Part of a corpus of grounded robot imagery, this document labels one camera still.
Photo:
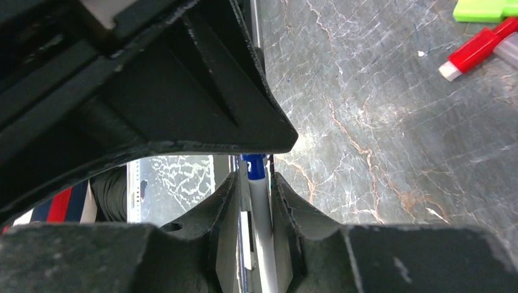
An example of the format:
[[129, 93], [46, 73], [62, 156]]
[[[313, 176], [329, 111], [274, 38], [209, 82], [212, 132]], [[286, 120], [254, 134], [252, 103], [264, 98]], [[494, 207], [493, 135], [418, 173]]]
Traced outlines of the clear pen cap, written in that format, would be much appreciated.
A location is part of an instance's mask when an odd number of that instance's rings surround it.
[[494, 49], [494, 54], [513, 66], [518, 67], [517, 32], [513, 32], [502, 40]]

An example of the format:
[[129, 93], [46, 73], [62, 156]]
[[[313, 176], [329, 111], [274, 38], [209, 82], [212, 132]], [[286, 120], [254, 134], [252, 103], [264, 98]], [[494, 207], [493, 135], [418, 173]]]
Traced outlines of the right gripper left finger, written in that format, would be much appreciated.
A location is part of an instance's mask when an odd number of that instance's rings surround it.
[[231, 292], [238, 175], [158, 228], [31, 224], [1, 237], [2, 292]]

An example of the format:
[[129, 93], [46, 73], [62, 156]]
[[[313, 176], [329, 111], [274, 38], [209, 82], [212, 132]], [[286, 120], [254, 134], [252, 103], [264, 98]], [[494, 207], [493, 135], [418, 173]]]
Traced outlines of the blue cap marker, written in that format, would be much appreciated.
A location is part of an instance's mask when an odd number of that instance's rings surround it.
[[262, 292], [278, 292], [272, 229], [269, 182], [266, 178], [264, 154], [242, 154], [249, 183], [255, 255]]

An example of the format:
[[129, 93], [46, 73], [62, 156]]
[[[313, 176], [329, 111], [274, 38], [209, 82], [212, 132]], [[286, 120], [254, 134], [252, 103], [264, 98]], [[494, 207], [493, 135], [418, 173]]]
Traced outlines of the green marker cap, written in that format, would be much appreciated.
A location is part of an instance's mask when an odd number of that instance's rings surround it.
[[459, 0], [453, 10], [457, 22], [498, 23], [517, 17], [517, 0]]

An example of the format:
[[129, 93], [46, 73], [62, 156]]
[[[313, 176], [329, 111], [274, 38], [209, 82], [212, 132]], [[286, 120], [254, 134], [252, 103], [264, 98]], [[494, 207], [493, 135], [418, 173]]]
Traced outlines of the small red marker cap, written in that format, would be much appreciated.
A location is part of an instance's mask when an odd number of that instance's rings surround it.
[[439, 67], [439, 73], [448, 81], [468, 73], [493, 54], [496, 47], [515, 32], [515, 17], [506, 18], [493, 29], [483, 28], [448, 56], [447, 61]]

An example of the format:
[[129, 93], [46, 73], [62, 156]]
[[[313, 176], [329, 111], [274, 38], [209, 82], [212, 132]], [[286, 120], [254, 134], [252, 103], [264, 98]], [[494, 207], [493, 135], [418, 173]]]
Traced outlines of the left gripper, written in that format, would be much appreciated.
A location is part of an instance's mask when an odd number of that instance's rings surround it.
[[2, 1], [1, 222], [159, 154], [286, 153], [244, 1]]

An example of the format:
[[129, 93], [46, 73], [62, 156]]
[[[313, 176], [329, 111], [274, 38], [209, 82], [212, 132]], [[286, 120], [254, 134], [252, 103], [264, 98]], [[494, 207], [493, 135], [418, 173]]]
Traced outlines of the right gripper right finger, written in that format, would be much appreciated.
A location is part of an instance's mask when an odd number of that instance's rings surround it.
[[272, 176], [280, 292], [516, 292], [503, 244], [477, 226], [344, 225]]

